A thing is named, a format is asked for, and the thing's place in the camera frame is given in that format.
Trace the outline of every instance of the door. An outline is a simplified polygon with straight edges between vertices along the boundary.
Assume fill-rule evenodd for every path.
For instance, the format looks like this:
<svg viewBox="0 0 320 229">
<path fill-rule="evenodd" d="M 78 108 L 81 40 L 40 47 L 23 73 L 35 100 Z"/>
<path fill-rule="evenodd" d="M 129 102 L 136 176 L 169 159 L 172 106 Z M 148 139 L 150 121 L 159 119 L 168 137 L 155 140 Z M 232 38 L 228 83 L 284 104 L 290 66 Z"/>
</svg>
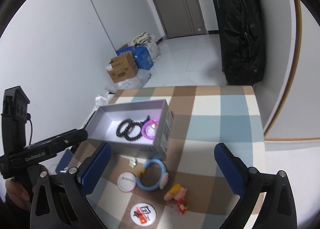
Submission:
<svg viewBox="0 0 320 229">
<path fill-rule="evenodd" d="M 167 38 L 205 33 L 198 0 L 154 0 Z"/>
</svg>

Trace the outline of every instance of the checkered tablecloth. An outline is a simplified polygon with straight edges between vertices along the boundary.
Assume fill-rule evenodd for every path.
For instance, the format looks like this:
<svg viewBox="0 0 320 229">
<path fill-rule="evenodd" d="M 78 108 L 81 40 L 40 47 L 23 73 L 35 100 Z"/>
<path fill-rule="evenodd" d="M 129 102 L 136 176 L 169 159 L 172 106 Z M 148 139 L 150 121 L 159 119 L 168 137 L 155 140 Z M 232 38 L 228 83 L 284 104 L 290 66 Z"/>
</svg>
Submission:
<svg viewBox="0 0 320 229">
<path fill-rule="evenodd" d="M 238 196 L 230 190 L 214 159 L 213 149 L 224 142 L 230 151 L 249 167 L 265 168 L 265 146 L 256 98 L 249 86 L 156 87 L 122 90 L 110 103 L 166 99 L 173 114 L 173 126 L 164 161 L 169 183 L 164 190 L 146 192 L 136 187 L 120 191 L 119 175 L 140 170 L 129 166 L 127 157 L 113 156 L 94 192 L 87 196 L 96 214 L 108 229 L 140 228 L 130 218 L 132 206 L 152 205 L 157 212 L 154 229 L 216 229 L 229 215 Z M 98 147 L 95 141 L 83 142 L 69 167 L 80 163 Z M 157 180 L 157 166 L 148 168 L 145 184 Z M 180 183 L 188 189 L 189 210 L 182 215 L 164 194 Z M 246 228 L 251 228 L 262 204 L 261 195 Z"/>
</svg>

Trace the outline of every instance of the blue bracelet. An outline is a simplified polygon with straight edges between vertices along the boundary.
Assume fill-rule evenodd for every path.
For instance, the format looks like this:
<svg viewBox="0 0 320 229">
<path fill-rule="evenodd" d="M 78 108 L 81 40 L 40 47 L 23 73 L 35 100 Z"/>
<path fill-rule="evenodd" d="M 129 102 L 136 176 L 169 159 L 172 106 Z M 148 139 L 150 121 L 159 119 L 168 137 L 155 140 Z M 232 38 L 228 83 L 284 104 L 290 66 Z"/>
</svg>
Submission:
<svg viewBox="0 0 320 229">
<path fill-rule="evenodd" d="M 144 174 L 146 172 L 146 169 L 151 165 L 151 164 L 158 164 L 161 168 L 161 176 L 158 180 L 158 182 L 150 187 L 146 187 L 141 183 L 141 176 L 142 174 Z M 163 164 L 163 162 L 161 160 L 157 160 L 157 159 L 151 159 L 151 160 L 147 160 L 146 163 L 143 164 L 141 171 L 139 172 L 139 174 L 136 176 L 136 183 L 138 185 L 138 187 L 140 187 L 142 190 L 145 191 L 154 191 L 158 188 L 163 189 L 168 182 L 169 179 L 169 174 L 167 173 L 167 170 L 165 168 L 165 165 Z"/>
</svg>

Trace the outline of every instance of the open box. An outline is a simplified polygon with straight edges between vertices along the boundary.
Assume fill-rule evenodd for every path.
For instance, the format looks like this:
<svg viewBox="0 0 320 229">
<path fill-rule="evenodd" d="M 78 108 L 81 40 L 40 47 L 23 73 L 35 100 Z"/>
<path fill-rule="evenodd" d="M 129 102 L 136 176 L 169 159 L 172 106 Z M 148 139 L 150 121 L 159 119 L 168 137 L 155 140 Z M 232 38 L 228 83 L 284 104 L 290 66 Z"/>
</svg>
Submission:
<svg viewBox="0 0 320 229">
<path fill-rule="evenodd" d="M 136 141 L 127 141 L 124 137 L 117 137 L 116 130 L 125 119 L 145 121 L 158 119 L 158 127 L 153 140 L 141 137 Z M 166 100 L 143 101 L 101 106 L 92 116 L 86 126 L 88 138 L 107 142 L 111 145 L 112 153 L 139 158 L 157 158 L 164 160 L 167 155 L 168 137 L 173 119 Z M 135 127 L 130 136 L 139 133 Z"/>
</svg>

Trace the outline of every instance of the black bag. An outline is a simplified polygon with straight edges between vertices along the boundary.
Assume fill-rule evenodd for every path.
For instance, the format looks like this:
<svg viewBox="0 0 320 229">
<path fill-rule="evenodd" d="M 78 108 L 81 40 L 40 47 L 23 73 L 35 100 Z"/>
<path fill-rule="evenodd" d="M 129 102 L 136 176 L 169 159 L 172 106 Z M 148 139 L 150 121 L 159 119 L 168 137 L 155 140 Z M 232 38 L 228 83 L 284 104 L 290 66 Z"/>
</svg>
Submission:
<svg viewBox="0 0 320 229">
<path fill-rule="evenodd" d="M 222 68 L 230 85 L 263 79 L 265 39 L 259 0 L 219 0 Z"/>
</svg>

